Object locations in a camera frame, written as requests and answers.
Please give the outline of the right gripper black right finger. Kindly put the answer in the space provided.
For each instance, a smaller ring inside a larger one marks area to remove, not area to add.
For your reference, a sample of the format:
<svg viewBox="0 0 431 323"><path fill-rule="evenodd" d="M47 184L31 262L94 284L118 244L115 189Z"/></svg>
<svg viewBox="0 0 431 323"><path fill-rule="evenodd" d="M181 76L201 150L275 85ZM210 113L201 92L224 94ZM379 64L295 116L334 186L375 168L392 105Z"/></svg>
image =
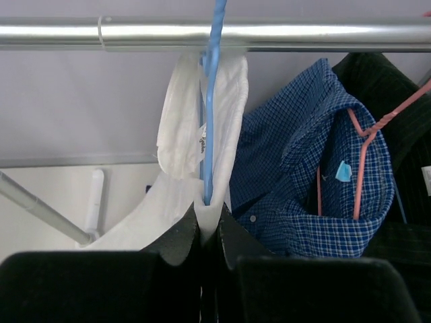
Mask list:
<svg viewBox="0 0 431 323"><path fill-rule="evenodd" d="M275 256L223 207L216 231L219 322L420 322L385 260Z"/></svg>

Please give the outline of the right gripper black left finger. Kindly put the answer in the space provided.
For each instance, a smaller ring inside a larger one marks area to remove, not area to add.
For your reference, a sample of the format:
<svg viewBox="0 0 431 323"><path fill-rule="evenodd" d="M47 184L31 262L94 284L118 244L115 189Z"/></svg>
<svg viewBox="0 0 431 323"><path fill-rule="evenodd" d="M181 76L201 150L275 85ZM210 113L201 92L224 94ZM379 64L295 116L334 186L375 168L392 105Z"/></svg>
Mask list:
<svg viewBox="0 0 431 323"><path fill-rule="evenodd" d="M140 251L22 252L1 263L2 322L198 322L193 208Z"/></svg>

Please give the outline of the white shirt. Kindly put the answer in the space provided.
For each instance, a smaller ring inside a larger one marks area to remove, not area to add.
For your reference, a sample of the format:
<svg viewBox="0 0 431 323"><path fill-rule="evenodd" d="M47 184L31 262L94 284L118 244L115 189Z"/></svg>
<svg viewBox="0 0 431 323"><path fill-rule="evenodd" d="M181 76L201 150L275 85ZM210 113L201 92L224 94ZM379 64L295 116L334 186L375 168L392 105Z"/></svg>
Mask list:
<svg viewBox="0 0 431 323"><path fill-rule="evenodd" d="M230 204L232 175L248 99L248 62L243 52L220 55L213 94L213 135L200 120L207 78L197 52L181 54L168 84L157 138L161 168L136 208L84 250L141 250L193 207L205 244L222 207Z"/></svg>

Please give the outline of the light blue hanger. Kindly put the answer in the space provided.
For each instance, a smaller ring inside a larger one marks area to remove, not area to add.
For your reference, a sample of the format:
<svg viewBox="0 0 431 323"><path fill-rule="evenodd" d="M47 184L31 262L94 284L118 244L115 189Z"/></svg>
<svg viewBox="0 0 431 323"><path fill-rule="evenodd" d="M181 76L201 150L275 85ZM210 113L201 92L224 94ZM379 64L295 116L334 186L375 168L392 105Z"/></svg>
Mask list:
<svg viewBox="0 0 431 323"><path fill-rule="evenodd" d="M201 54L202 67L207 78L207 91L205 95L205 158L201 170L201 177L203 179L203 202L205 206L210 205L213 194L214 89L220 60L220 42L222 39L226 4L226 0L215 2L209 42L206 51Z"/></svg>

